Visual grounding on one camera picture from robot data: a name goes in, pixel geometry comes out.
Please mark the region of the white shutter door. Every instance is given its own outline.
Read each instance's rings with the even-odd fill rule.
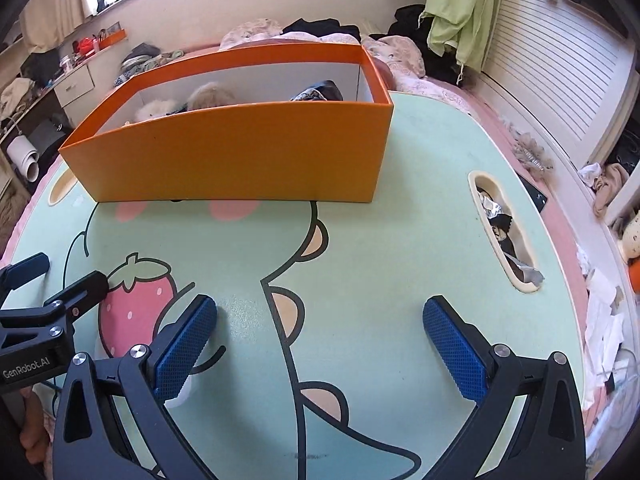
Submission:
[[[499,0],[482,71],[511,93],[581,168],[610,149],[638,91],[635,46],[569,0]]]

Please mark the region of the open cardboard box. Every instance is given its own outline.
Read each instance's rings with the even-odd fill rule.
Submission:
[[[343,102],[288,102],[326,79]],[[186,102],[210,81],[250,104],[124,125],[143,105]],[[76,128],[60,153],[97,202],[371,202],[392,112],[382,78],[360,46],[248,46],[134,76]]]

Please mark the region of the pink strawberry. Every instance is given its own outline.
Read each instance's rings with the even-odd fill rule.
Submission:
[[[139,258],[138,253],[109,276],[112,287],[98,309],[100,337],[107,354],[121,357],[136,344],[149,344],[154,326],[174,298],[171,268],[160,260]]]

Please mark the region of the paper roll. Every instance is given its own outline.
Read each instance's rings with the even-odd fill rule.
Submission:
[[[17,136],[6,149],[6,154],[17,166],[18,171],[29,182],[35,182],[38,178],[38,158],[40,155],[25,136]]]

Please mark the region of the green garment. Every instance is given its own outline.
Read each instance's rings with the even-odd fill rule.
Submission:
[[[427,38],[431,50],[442,56],[445,44],[457,47],[458,64],[479,71],[493,13],[494,0],[427,0],[420,19],[433,16]]]

